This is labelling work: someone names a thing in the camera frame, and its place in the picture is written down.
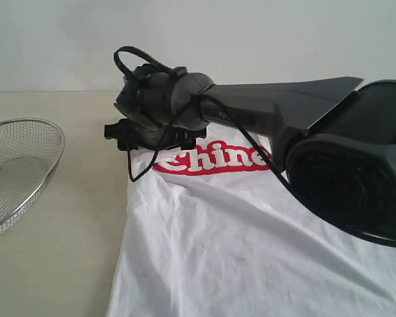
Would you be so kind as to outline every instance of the table surface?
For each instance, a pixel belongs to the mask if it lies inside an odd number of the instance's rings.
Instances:
[[[0,92],[0,121],[65,132],[49,186],[0,236],[0,317],[104,316],[126,222],[126,155],[103,138],[116,92]]]

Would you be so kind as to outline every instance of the red logo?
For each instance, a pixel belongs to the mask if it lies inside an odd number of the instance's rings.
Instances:
[[[203,148],[197,145],[184,151],[173,162],[159,162],[155,169],[160,172],[183,175],[210,175],[225,172],[268,170],[254,147],[236,147],[224,141],[213,141]]]

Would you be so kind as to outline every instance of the white wall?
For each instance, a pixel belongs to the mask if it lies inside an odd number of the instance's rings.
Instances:
[[[396,79],[396,0],[0,0],[0,90],[117,90],[128,44],[217,83]]]

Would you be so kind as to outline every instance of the stainless steel strainer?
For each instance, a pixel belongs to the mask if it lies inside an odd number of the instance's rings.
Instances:
[[[65,146],[54,123],[24,118],[0,122],[0,234],[48,185]]]

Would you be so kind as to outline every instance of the white t-shirt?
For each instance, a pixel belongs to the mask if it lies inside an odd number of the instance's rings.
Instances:
[[[158,159],[128,187],[108,317],[396,316],[396,249],[310,213],[239,131]]]

